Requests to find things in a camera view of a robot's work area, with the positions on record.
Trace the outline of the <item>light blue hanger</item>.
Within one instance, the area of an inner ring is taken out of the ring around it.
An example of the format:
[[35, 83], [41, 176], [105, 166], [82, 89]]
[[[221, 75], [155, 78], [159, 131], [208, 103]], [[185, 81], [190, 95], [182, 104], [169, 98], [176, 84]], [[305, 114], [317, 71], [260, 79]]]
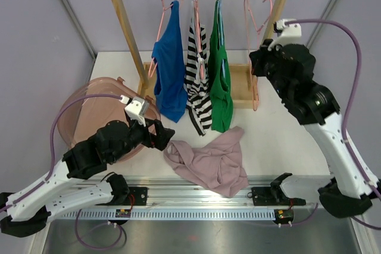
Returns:
[[224, 25], [222, 17], [222, 0], [218, 0], [217, 8], [217, 36], [218, 36], [218, 47], [224, 46]]

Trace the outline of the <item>mauve tank top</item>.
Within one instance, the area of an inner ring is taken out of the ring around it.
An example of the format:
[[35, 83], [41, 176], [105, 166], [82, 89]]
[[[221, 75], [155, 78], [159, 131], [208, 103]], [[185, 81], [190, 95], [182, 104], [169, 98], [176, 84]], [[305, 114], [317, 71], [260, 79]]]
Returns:
[[181, 178], [222, 196], [234, 197], [249, 186], [240, 145], [243, 135], [244, 130], [236, 126], [202, 148], [173, 140], [163, 156]]

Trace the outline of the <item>blue tank top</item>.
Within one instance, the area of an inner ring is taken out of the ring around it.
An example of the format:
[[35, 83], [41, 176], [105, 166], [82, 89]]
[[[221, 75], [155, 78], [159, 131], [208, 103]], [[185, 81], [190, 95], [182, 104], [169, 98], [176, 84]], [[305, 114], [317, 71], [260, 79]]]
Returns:
[[154, 44], [152, 58], [156, 63], [154, 86], [156, 106], [160, 113], [178, 122], [185, 113], [188, 95], [184, 88], [185, 63], [179, 18], [180, 3], [171, 3], [171, 14], [161, 38]]

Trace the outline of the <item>black white striped tank top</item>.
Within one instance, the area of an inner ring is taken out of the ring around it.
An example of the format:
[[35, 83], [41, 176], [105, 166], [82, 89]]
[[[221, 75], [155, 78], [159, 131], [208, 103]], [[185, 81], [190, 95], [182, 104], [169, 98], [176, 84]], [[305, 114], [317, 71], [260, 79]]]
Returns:
[[196, 0], [192, 0], [192, 8], [185, 64], [184, 87], [188, 94], [186, 109], [198, 135], [204, 136], [212, 125], [212, 106], [208, 90], [207, 35], [203, 24], [199, 25], [199, 30], [196, 29]]

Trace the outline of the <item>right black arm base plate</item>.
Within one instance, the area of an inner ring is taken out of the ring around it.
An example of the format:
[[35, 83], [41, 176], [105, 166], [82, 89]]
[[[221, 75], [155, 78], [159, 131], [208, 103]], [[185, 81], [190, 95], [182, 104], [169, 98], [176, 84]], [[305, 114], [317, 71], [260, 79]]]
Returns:
[[254, 206], [305, 206], [306, 200], [287, 197], [280, 188], [252, 187], [246, 194]]

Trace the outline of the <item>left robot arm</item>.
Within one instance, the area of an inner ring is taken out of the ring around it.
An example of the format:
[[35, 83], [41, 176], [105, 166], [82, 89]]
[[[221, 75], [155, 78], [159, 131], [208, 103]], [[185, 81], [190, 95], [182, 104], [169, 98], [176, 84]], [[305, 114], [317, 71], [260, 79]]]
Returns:
[[130, 190], [121, 174], [76, 192], [63, 191], [107, 170], [139, 145], [163, 151], [174, 134], [160, 120], [148, 120], [146, 125], [136, 120], [130, 124], [110, 121], [66, 152], [50, 178], [41, 178], [17, 193], [1, 193], [1, 206], [7, 213], [1, 219], [2, 233], [27, 237], [72, 211], [93, 205], [124, 204]]

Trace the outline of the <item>pink hanger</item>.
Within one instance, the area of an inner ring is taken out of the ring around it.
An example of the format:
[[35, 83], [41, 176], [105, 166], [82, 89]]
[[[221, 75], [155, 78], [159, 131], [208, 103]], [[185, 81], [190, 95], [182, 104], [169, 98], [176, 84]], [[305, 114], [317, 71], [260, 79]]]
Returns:
[[[273, 1], [272, 0], [263, 0], [263, 2], [268, 1], [270, 3], [270, 12], [266, 20], [263, 22], [260, 27], [257, 27], [252, 9], [249, 4], [249, 0], [243, 1], [243, 13], [244, 13], [244, 19], [245, 19], [245, 28], [246, 28], [246, 41], [247, 41], [247, 51], [248, 51], [248, 64], [249, 64], [249, 88], [252, 95], [252, 109], [256, 111], [260, 105], [260, 97], [259, 97], [259, 91], [258, 91], [258, 78], [255, 75], [255, 56], [257, 56], [258, 51], [260, 50], [260, 34], [266, 23], [269, 21], [272, 10], [273, 10]], [[251, 40], [250, 40], [250, 31], [249, 31], [249, 24], [248, 24], [248, 17], [247, 12], [249, 12], [249, 15], [251, 17], [252, 23], [254, 25], [254, 29], [257, 35], [257, 48], [256, 50], [251, 50]]]
[[205, 79], [205, 60], [202, 57], [202, 37], [201, 37], [201, 26], [199, 22], [199, 6], [198, 0], [193, 1], [193, 14], [194, 14], [194, 34], [195, 34], [195, 43], [197, 50], [197, 60], [199, 64], [199, 76], [201, 80]]
[[169, 9], [172, 9], [174, 3], [171, 3], [169, 6], [166, 6], [165, 1], [161, 0], [161, 5], [162, 5], [161, 20], [160, 20], [160, 25], [158, 28], [157, 39], [152, 51], [151, 63], [149, 65], [149, 70], [148, 70], [149, 78], [152, 78], [154, 73], [158, 73], [156, 69], [158, 67], [159, 62], [163, 59], [162, 54], [163, 54], [163, 49], [165, 44], [165, 39], [163, 39], [163, 36], [165, 35], [165, 33], [164, 34], [161, 33], [162, 27], [163, 27], [163, 21], [164, 21], [165, 12]]

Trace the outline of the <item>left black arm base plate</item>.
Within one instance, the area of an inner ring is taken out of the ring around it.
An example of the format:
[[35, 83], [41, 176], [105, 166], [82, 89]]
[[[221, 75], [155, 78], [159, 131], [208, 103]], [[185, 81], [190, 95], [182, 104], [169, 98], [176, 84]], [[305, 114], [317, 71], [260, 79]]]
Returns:
[[133, 206], [146, 206], [148, 200], [148, 188], [147, 187], [129, 187], [130, 193], [128, 197], [122, 202], [123, 206], [130, 206], [133, 200]]

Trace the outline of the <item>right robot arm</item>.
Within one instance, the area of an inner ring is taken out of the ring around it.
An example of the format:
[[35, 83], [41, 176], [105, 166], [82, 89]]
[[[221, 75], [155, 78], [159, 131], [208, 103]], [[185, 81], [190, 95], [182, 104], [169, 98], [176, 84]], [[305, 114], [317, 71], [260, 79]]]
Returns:
[[341, 129], [343, 116], [333, 93], [313, 80], [316, 59], [300, 44], [275, 44], [266, 39], [249, 55], [252, 74], [265, 77], [281, 103], [317, 143], [330, 171], [324, 178], [284, 173], [271, 182], [270, 197], [277, 204], [299, 199], [319, 203], [336, 218], [362, 215], [372, 207], [380, 180], [347, 147]]

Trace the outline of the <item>green tank top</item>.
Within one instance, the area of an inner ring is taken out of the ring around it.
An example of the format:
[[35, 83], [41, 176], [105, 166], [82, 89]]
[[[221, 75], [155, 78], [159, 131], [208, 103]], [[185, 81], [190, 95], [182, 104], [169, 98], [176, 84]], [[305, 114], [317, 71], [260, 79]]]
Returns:
[[208, 59], [209, 90], [212, 104], [212, 126], [215, 131], [224, 133], [230, 128], [233, 117], [231, 96], [231, 77], [226, 48], [219, 42], [220, 1], [214, 7], [213, 29], [210, 36], [210, 55]]

